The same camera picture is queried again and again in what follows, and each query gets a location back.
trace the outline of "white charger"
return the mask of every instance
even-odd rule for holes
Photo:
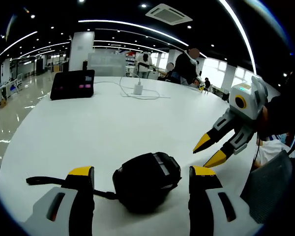
[[[137,85],[134,85],[133,94],[141,95],[142,91],[143,91],[143,85],[141,85],[141,81],[139,81]]]

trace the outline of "black pouch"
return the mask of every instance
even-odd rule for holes
[[[163,152],[137,156],[113,175],[117,199],[136,213],[155,210],[180,179],[180,166]]]

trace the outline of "round table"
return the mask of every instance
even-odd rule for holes
[[[181,167],[178,187],[147,215],[131,214],[119,201],[94,196],[93,235],[189,235],[189,166],[202,166],[234,132],[206,150],[192,150],[229,105],[212,93],[162,81],[142,79],[145,89],[167,97],[155,100],[123,97],[116,84],[96,84],[119,79],[96,77],[92,98],[51,101],[46,96],[24,119],[0,170],[0,197],[17,221],[26,221],[33,204],[55,186],[28,186],[28,177],[64,179],[72,169],[92,165],[95,188],[114,191],[112,175],[122,163],[161,151]],[[123,78],[122,85],[136,82]],[[224,187],[241,193],[255,152],[256,135],[244,151],[213,168]]]

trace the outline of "black ceiling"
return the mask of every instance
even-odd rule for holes
[[[228,0],[228,2],[247,33],[255,57],[257,73],[272,84],[279,83],[284,79],[282,77],[283,72],[287,73],[293,69],[295,56],[290,56],[291,49],[283,43],[282,39],[266,21],[244,1]],[[295,44],[295,14],[291,12],[292,10],[295,11],[295,5],[293,3],[286,5],[286,1],[284,1],[285,4],[283,5],[282,2],[279,0],[265,1],[287,29]],[[142,3],[145,3],[147,7],[140,7]],[[183,12],[193,21],[170,26],[145,16],[151,8],[159,3],[167,4]],[[227,58],[229,63],[252,71],[251,60],[244,41],[230,15],[218,0],[200,1],[198,4],[190,0],[184,0],[183,4],[181,1],[169,0],[162,2],[154,0],[85,0],[83,3],[80,3],[79,0],[25,0],[1,1],[0,5],[0,35],[6,35],[9,22],[14,16],[7,38],[2,39],[0,37],[0,51],[25,35],[38,31],[35,35],[22,40],[6,51],[0,56],[0,61],[7,58],[8,54],[9,57],[19,57],[20,52],[25,54],[34,50],[33,47],[37,49],[48,46],[49,42],[51,42],[50,44],[69,42],[68,38],[70,35],[73,36],[74,32],[87,29],[95,31],[95,40],[128,42],[152,48],[155,45],[155,48],[162,51],[168,51],[171,48],[175,49],[176,47],[172,45],[185,49],[183,44],[145,29],[114,23],[78,23],[78,20],[84,19],[105,19],[135,23],[165,32],[189,45],[197,47],[208,57],[222,60]],[[30,18],[31,14],[35,15],[34,19]],[[95,45],[106,46],[108,43],[95,42]],[[133,49],[138,48],[137,46],[126,46]],[[59,50],[63,51],[65,47],[59,45],[52,49],[57,52]]]

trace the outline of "black tablet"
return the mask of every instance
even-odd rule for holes
[[[94,94],[94,70],[60,72],[55,75],[50,99],[92,97]]]

